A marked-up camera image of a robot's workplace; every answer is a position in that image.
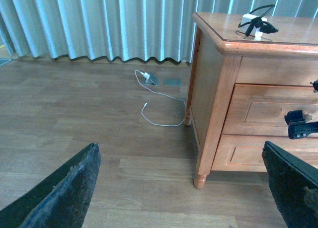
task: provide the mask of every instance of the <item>turned wooden leg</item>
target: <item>turned wooden leg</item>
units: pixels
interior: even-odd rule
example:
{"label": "turned wooden leg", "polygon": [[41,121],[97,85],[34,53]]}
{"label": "turned wooden leg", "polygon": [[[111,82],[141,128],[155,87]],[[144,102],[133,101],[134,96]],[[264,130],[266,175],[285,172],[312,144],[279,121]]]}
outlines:
{"label": "turned wooden leg", "polygon": [[206,178],[207,178],[207,175],[196,174],[193,181],[194,187],[196,189],[202,189],[204,187]]}
{"label": "turned wooden leg", "polygon": [[187,109],[187,110],[185,111],[184,125],[185,125],[185,126],[191,125],[190,109]]}

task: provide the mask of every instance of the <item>drawer panel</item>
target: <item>drawer panel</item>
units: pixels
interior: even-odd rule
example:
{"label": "drawer panel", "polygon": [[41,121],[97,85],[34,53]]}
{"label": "drawer panel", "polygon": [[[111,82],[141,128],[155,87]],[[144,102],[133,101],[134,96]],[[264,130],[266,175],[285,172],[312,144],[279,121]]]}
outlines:
{"label": "drawer panel", "polygon": [[291,140],[286,137],[222,135],[212,170],[266,171],[262,158],[265,141],[273,142],[318,168],[318,139]]}
{"label": "drawer panel", "polygon": [[317,59],[243,57],[237,83],[311,86],[317,70]]}
{"label": "drawer panel", "polygon": [[307,122],[318,121],[318,93],[300,86],[237,84],[222,133],[287,137],[284,116],[291,110],[302,110]]}

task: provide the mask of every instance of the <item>charger plug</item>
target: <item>charger plug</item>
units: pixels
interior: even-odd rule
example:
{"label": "charger plug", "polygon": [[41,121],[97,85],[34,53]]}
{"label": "charger plug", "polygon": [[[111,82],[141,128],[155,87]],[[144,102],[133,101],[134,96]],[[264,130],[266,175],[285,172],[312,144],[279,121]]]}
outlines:
{"label": "charger plug", "polygon": [[148,74],[148,73],[142,73],[142,72],[140,72],[141,73],[141,75],[143,75],[143,77],[146,79],[146,81],[148,81],[148,79],[149,79],[149,77],[150,77],[150,74]]}

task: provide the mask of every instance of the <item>curtain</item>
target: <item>curtain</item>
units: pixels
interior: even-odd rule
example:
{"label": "curtain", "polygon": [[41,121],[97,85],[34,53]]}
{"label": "curtain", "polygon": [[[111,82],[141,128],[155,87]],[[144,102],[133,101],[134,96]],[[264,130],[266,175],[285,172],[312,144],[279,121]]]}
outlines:
{"label": "curtain", "polygon": [[196,11],[317,17],[318,0],[0,0],[0,35],[22,57],[155,57],[190,62]]}

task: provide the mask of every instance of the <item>black phone holder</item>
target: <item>black phone holder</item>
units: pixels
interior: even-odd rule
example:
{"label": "black phone holder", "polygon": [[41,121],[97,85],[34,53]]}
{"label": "black phone holder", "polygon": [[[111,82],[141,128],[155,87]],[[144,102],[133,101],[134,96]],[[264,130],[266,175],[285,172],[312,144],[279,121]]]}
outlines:
{"label": "black phone holder", "polygon": [[288,125],[288,137],[292,140],[302,139],[309,134],[318,133],[318,121],[306,123],[302,110],[292,110],[285,115]]}
{"label": "black phone holder", "polygon": [[238,24],[238,28],[241,28],[245,25],[249,24],[248,29],[245,32],[245,36],[248,37],[250,35],[250,33],[252,32],[253,28],[260,28],[259,31],[262,33],[277,33],[278,32],[278,28],[276,28],[275,26],[273,26],[271,23],[263,21],[262,18],[269,12],[271,11],[273,8],[275,7],[274,4],[269,4],[269,5],[264,5],[261,7],[258,7],[254,10],[252,10],[249,14],[253,14],[255,11],[258,11],[262,8],[270,8],[268,9],[264,14],[262,14],[259,17],[253,18],[251,19],[251,22],[246,22],[244,24],[239,23]]}

